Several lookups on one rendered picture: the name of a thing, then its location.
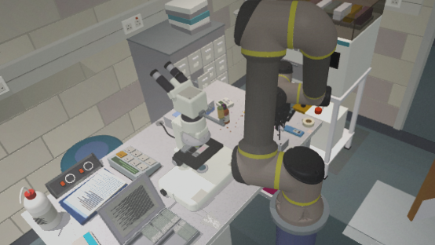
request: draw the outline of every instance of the white microscope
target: white microscope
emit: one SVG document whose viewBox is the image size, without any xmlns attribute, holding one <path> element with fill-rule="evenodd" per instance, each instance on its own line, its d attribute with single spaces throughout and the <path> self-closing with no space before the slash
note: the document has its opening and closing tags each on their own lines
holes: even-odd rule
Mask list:
<svg viewBox="0 0 435 245">
<path fill-rule="evenodd" d="M 159 180 L 160 192 L 190 211 L 201 209 L 233 179 L 232 150 L 210 137 L 206 118 L 224 126 L 206 114 L 210 108 L 204 91 L 170 62 L 164 65 L 173 78 L 168 81 L 157 70 L 150 74 L 164 88 L 181 114 L 172 120 L 177 143 L 172 170 Z"/>
</svg>

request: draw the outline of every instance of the blue cylindrical pedestal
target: blue cylindrical pedestal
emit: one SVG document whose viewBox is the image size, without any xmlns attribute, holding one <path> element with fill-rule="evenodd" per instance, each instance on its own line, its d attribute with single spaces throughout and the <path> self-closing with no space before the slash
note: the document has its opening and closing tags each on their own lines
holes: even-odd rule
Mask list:
<svg viewBox="0 0 435 245">
<path fill-rule="evenodd" d="M 276 245 L 315 245 L 317 233 L 326 225 L 329 218 L 329 205 L 322 195 L 324 213 L 320 220 L 309 226 L 295 226 L 286 223 L 276 211 L 276 198 L 280 191 L 275 192 L 270 200 L 270 213 L 276 224 Z"/>
</svg>

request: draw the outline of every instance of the yellow stripe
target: yellow stripe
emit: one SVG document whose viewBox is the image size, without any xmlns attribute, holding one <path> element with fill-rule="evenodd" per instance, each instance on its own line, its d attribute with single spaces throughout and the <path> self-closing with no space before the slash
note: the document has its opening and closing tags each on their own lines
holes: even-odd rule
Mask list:
<svg viewBox="0 0 435 245">
<path fill-rule="evenodd" d="M 305 95 L 307 98 L 309 98 L 310 100 L 318 100 L 318 99 L 320 99 L 323 95 L 325 95 L 325 93 L 322 94 L 320 97 L 317 97 L 317 98 L 311 98 L 311 97 L 308 97 L 308 96 L 305 94 L 305 91 L 304 91 L 304 95 Z"/>
<path fill-rule="evenodd" d="M 285 75 L 281 75 L 281 74 L 278 74 L 278 76 L 280 76 L 280 77 L 282 77 L 282 78 L 285 78 L 288 82 L 290 82 L 290 79 L 289 79 L 287 76 L 285 76 Z"/>
<path fill-rule="evenodd" d="M 288 26 L 287 26 L 287 48 L 293 49 L 293 31 L 294 31 L 294 18 L 296 17 L 296 7 L 298 6 L 298 1 L 293 1 L 290 7 L 290 15 L 288 16 Z"/>
<path fill-rule="evenodd" d="M 280 175 L 281 175 L 281 166 L 283 165 L 283 157 L 284 152 L 278 153 L 278 159 L 276 161 L 276 168 L 275 168 L 275 181 L 273 182 L 273 188 L 275 190 L 280 189 Z"/>
<path fill-rule="evenodd" d="M 299 104 L 299 95 L 301 94 L 301 83 L 298 85 L 298 95 L 296 96 L 296 104 Z"/>
<path fill-rule="evenodd" d="M 337 49 L 337 46 L 334 48 L 334 50 L 332 50 L 332 52 L 330 52 L 329 54 L 324 55 L 324 56 L 322 56 L 322 57 L 312 57 L 311 55 L 308 55 L 307 53 L 305 53 L 304 51 L 302 51 L 302 49 L 300 49 L 300 50 L 301 50 L 301 53 L 302 53 L 305 57 L 310 58 L 311 60 L 322 60 L 322 59 L 328 58 L 332 53 L 334 53 L 334 52 L 335 52 L 335 49 Z"/>
<path fill-rule="evenodd" d="M 255 154 L 250 154 L 250 153 L 242 151 L 240 149 L 240 147 L 238 147 L 238 148 L 239 148 L 240 154 L 242 154 L 242 155 L 244 155 L 244 156 L 246 156 L 247 158 L 250 158 L 250 159 L 269 159 L 271 157 L 274 157 L 276 155 L 276 153 L 278 152 L 278 149 L 277 149 L 276 151 L 274 151 L 272 153 L 269 153 L 269 154 L 255 155 Z"/>
<path fill-rule="evenodd" d="M 261 58 L 273 58 L 273 57 L 283 57 L 286 56 L 287 50 L 273 51 L 273 52 L 263 52 L 263 51 L 252 51 L 247 49 L 242 49 L 242 54 L 248 55 L 250 57 L 261 57 Z"/>
<path fill-rule="evenodd" d="M 284 196 L 284 198 L 285 198 L 289 203 L 292 203 L 292 204 L 294 204 L 294 205 L 298 205 L 298 206 L 302 206 L 302 207 L 303 207 L 303 206 L 309 206 L 309 205 L 312 205 L 312 204 L 316 203 L 317 200 L 320 198 L 321 194 L 320 194 L 319 197 L 317 197 L 314 201 L 309 202 L 309 203 L 298 203 L 298 202 L 292 201 L 292 200 L 290 200 L 290 198 L 288 198 L 288 197 L 286 196 L 286 194 L 284 194 L 284 192 L 283 192 L 283 196 Z"/>
</svg>

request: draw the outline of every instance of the laptop screen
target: laptop screen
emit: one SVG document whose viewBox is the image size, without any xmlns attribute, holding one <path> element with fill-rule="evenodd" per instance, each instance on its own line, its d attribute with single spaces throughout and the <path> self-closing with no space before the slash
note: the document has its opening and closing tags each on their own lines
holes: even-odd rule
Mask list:
<svg viewBox="0 0 435 245">
<path fill-rule="evenodd" d="M 163 208 L 154 185 L 142 174 L 103 205 L 98 214 L 116 239 L 124 244 Z"/>
</svg>

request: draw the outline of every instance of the book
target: book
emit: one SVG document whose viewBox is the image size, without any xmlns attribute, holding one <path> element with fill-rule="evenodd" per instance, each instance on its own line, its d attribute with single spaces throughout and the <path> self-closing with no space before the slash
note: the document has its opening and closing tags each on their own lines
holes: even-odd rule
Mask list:
<svg viewBox="0 0 435 245">
<path fill-rule="evenodd" d="M 92 232 L 88 232 L 87 234 L 80 236 L 77 240 L 75 240 L 72 245 L 101 245 L 98 240 L 95 238 Z"/>
<path fill-rule="evenodd" d="M 80 225 L 84 225 L 97 213 L 99 207 L 126 186 L 125 181 L 103 169 L 62 199 L 59 204 Z"/>
</svg>

